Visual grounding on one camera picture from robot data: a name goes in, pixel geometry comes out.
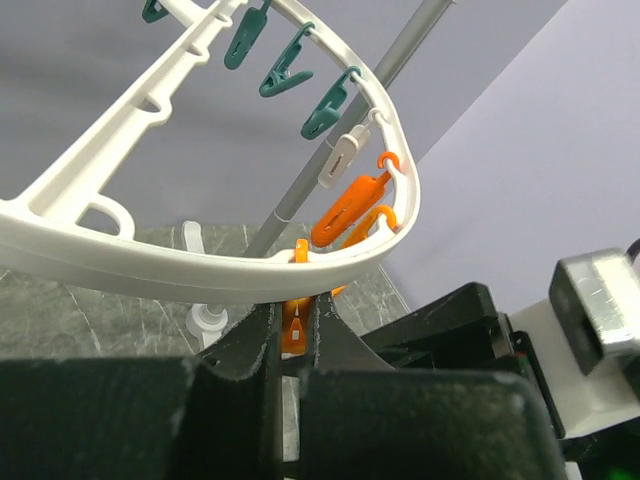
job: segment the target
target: black cable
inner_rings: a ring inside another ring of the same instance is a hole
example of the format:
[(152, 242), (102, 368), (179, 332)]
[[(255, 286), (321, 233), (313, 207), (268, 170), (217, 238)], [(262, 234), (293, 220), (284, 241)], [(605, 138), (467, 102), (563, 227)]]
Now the black cable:
[(631, 263), (635, 262), (638, 255), (640, 255), (640, 238), (627, 249), (627, 255), (631, 258)]

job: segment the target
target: clothespin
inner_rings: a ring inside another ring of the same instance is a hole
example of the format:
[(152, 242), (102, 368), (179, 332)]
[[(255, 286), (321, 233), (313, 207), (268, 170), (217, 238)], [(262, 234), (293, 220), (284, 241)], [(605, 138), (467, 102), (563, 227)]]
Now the clothespin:
[(356, 155), (371, 139), (371, 124), (384, 121), (382, 112), (372, 108), (367, 122), (355, 125), (349, 133), (343, 133), (331, 150), (327, 162), (318, 175), (318, 183), (326, 189), (333, 188), (342, 174), (351, 166)]
[[(295, 262), (306, 263), (309, 261), (309, 242), (303, 238), (298, 239), (295, 248)], [(282, 341), (280, 349), (282, 353), (302, 355), (307, 349), (306, 329), (309, 323), (311, 311), (311, 297), (288, 300), (282, 303)]]
[[(400, 169), (400, 160), (393, 152), (384, 152), (378, 158), (378, 168), (385, 168), (391, 161)], [(358, 177), (336, 200), (329, 211), (311, 230), (311, 243), (317, 247), (326, 247), (358, 221), (371, 207), (384, 196), (385, 185), (391, 174), (385, 171), (378, 178), (362, 175)]]
[[(340, 246), (340, 249), (349, 248), (352, 245), (366, 240), (369, 237), (369, 230), (371, 230), (371, 227), (373, 227), (373, 224), (376, 223), (380, 215), (384, 215), (385, 217), (387, 217), (387, 226), (391, 230), (396, 228), (398, 222), (396, 220), (396, 214), (394, 213), (393, 208), (389, 207), (388, 205), (378, 205), (377, 207), (371, 209), (367, 216), (364, 217), (364, 219), (353, 229), (344, 243)], [(346, 285), (334, 288), (331, 291), (331, 294), (334, 297), (340, 295), (345, 288), (347, 288)]]
[(169, 11), (158, 0), (147, 0), (142, 8), (142, 19), (147, 23), (157, 22), (167, 15)]
[(271, 6), (271, 0), (263, 0), (261, 8), (251, 7), (247, 10), (238, 25), (233, 40), (224, 56), (224, 65), (229, 70), (238, 68), (246, 58), (249, 50), (256, 43), (267, 24), (267, 11)]
[(351, 80), (351, 75), (360, 75), (358, 67), (347, 68), (338, 80), (329, 88), (329, 91), (322, 97), (318, 106), (311, 112), (309, 118), (302, 125), (300, 134), (307, 140), (313, 140), (331, 128), (339, 119), (341, 113), (338, 109), (347, 99), (347, 89), (344, 83)]
[(302, 43), (300, 40), (304, 36), (309, 35), (309, 29), (313, 28), (312, 22), (305, 23), (298, 33), (289, 42), (289, 45), (276, 60), (276, 63), (271, 67), (271, 70), (267, 74), (266, 78), (260, 84), (260, 96), (262, 97), (274, 97), (282, 92), (297, 87), (301, 83), (306, 82), (313, 77), (311, 70), (303, 70), (294, 75), (289, 73), (289, 67), (296, 59), (298, 54), (302, 51)]

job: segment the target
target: white clothespin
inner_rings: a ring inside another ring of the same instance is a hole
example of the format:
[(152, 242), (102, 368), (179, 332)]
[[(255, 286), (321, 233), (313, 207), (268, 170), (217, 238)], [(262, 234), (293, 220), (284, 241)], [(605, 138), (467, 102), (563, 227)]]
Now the white clothespin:
[(371, 125), (384, 120), (382, 113), (377, 108), (369, 110), (367, 122), (354, 126), (349, 133), (343, 134), (335, 146), (327, 163), (325, 163), (318, 183), (326, 189), (333, 188), (342, 174), (351, 166), (356, 155), (364, 148), (371, 138)]

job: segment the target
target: teal clothespin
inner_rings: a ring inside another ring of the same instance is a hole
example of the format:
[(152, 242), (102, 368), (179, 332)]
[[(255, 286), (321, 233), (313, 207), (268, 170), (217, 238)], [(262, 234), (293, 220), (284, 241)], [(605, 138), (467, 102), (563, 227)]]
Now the teal clothespin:
[(236, 30), (231, 45), (224, 56), (224, 65), (229, 70), (235, 70), (242, 64), (267, 24), (267, 10), (271, 6), (271, 0), (263, 0), (263, 2), (260, 9), (251, 7), (242, 17), (238, 30)]
[(287, 90), (297, 87), (301, 83), (306, 82), (313, 77), (311, 70), (304, 70), (294, 75), (289, 74), (289, 67), (296, 59), (298, 54), (302, 51), (302, 43), (300, 40), (305, 35), (309, 35), (309, 29), (313, 28), (312, 22), (305, 23), (298, 33), (289, 42), (289, 45), (276, 60), (276, 63), (271, 67), (271, 70), (260, 84), (260, 96), (262, 97), (275, 97), (276, 95), (286, 92)]
[(158, 0), (147, 0), (142, 9), (142, 19), (147, 23), (157, 22), (167, 15), (169, 11)]
[(360, 75), (360, 69), (358, 67), (347, 68), (342, 75), (331, 86), (329, 91), (322, 97), (318, 106), (311, 112), (307, 121), (302, 125), (300, 134), (307, 140), (313, 140), (326, 132), (332, 127), (339, 119), (340, 112), (338, 109), (342, 106), (347, 99), (347, 89), (344, 88), (344, 82), (347, 79), (351, 79), (351, 74), (356, 73)]

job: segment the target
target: green light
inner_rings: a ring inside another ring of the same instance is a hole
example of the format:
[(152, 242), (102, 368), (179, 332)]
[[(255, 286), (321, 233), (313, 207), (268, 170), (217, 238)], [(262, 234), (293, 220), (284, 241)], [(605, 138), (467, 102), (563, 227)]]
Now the green light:
[(616, 469), (609, 472), (607, 480), (640, 480), (640, 477), (626, 470)]

